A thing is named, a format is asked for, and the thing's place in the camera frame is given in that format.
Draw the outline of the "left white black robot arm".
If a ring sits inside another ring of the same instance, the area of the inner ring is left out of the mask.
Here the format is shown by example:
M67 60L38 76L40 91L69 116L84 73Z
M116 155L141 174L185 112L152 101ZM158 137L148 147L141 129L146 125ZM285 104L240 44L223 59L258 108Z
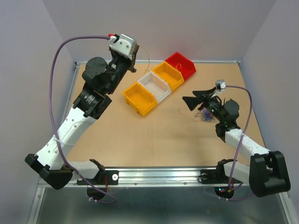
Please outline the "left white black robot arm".
M136 72L135 59L138 44L126 43L124 49L114 44L109 51L111 62L102 57L91 58L85 65L82 78L85 83L74 100L65 120L48 143L35 154L28 154L25 162L52 188L62 189L71 180L87 180L89 184L103 181L105 168L95 159L71 162L67 154L81 135L93 125L112 102L113 94L127 71Z

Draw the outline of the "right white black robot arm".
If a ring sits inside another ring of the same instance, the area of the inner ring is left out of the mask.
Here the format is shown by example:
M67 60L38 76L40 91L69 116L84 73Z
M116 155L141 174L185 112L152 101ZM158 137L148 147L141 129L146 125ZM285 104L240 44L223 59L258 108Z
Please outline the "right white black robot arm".
M218 120L215 125L217 136L242 154L249 165L240 164L237 157L218 162L212 178L228 184L235 190L233 181L249 185L253 194L263 197L291 189L285 157L280 151L271 151L259 145L246 135L236 120L239 117L239 104L233 99L221 101L220 89L214 87L206 91L193 91L193 96L183 96L190 111L206 109Z

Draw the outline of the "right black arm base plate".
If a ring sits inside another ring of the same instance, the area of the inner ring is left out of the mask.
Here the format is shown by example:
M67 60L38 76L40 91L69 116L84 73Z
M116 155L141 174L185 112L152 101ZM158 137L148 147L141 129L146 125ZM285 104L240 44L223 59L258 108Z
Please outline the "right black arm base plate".
M198 181L202 184L228 184L229 178L216 169L202 169Z

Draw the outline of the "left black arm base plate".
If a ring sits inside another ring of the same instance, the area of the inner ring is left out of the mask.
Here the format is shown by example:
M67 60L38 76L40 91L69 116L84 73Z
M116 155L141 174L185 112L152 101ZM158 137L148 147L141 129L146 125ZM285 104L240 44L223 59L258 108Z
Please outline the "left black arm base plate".
M105 169L100 171L93 179L88 179L88 181L93 185L118 185L119 181L119 171Z

